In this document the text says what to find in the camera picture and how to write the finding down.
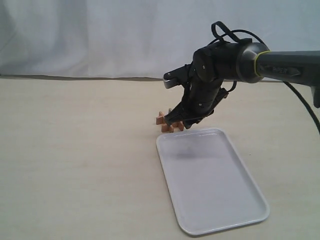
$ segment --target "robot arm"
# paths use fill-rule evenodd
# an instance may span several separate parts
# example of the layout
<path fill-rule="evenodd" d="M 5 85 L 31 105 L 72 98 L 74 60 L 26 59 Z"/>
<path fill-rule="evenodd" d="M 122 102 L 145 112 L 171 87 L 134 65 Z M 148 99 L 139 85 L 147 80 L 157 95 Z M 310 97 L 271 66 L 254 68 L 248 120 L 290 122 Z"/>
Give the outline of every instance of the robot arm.
<path fill-rule="evenodd" d="M 235 42 L 219 36 L 216 26 Z M 232 91 L 221 87 L 224 80 L 232 80 L 234 84 L 257 83 L 267 77 L 309 86 L 313 104 L 320 108 L 320 51 L 272 52 L 258 37 L 260 42 L 253 42 L 251 38 L 239 39 L 235 31 L 230 31 L 220 21 L 212 24 L 211 30 L 215 41 L 195 51 L 191 64 L 163 76 L 167 89 L 184 87 L 181 102 L 164 116 L 168 125 L 183 121 L 189 129 L 213 114 L 217 104 Z"/>

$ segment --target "white tray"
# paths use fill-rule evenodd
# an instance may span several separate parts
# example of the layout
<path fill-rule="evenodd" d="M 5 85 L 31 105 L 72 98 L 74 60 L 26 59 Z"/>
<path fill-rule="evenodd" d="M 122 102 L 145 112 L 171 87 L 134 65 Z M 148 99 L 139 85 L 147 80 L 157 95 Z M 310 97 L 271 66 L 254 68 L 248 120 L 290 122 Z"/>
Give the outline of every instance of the white tray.
<path fill-rule="evenodd" d="M 222 130 L 165 133 L 156 146 L 178 224 L 187 234 L 201 236 L 269 216 L 268 203 Z"/>

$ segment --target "white fabric curtain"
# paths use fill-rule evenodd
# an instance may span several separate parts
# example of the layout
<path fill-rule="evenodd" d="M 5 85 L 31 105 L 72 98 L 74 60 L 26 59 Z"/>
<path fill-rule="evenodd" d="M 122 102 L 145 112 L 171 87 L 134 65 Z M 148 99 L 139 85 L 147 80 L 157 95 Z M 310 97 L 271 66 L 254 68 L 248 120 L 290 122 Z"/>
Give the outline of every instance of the white fabric curtain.
<path fill-rule="evenodd" d="M 274 51 L 320 50 L 319 13 L 319 0 L 0 0 L 0 74 L 162 78 L 216 21 Z"/>

